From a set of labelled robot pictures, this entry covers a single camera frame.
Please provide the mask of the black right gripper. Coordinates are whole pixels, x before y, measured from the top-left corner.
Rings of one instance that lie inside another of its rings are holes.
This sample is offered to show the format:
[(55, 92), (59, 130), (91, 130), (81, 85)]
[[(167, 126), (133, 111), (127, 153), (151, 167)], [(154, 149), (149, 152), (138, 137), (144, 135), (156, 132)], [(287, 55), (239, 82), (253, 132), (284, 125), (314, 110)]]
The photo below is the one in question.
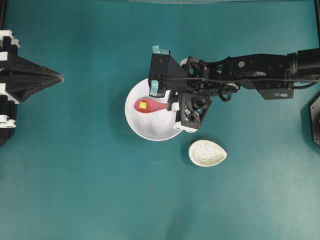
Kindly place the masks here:
[(175, 113), (173, 129), (187, 133), (198, 131), (211, 103), (209, 96), (170, 90), (166, 110)]

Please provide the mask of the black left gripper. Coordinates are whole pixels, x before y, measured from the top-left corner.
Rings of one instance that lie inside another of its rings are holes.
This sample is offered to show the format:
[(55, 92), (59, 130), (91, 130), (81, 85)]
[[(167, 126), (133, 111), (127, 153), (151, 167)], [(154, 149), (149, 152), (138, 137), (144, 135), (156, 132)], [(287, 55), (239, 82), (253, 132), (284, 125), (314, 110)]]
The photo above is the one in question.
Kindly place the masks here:
[[(0, 31), (0, 127), (15, 128), (17, 107), (30, 96), (64, 81), (50, 68), (18, 56), (20, 41), (11, 30)], [(30, 75), (12, 75), (13, 73)]]

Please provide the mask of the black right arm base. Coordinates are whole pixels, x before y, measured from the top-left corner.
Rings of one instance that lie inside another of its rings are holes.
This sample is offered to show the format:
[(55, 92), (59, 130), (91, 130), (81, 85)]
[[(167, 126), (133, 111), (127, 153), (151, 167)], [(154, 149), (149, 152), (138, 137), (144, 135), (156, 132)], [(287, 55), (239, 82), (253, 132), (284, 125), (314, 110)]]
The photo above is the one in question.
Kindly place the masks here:
[(311, 101), (309, 106), (311, 135), (314, 143), (320, 146), (320, 96)]

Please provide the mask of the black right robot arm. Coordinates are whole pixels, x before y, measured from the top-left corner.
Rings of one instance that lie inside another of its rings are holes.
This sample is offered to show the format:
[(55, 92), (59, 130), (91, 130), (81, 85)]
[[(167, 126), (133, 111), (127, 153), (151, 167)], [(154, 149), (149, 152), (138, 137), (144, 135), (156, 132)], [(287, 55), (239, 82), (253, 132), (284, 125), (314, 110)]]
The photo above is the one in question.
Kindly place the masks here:
[(287, 55), (251, 54), (207, 62), (189, 56), (178, 64), (166, 57), (159, 73), (157, 94), (170, 92), (169, 110), (178, 103), (177, 122), (188, 132), (197, 131), (211, 106), (211, 97), (223, 102), (240, 88), (256, 90), (264, 100), (290, 99), (294, 90), (320, 81), (320, 50), (300, 50)]

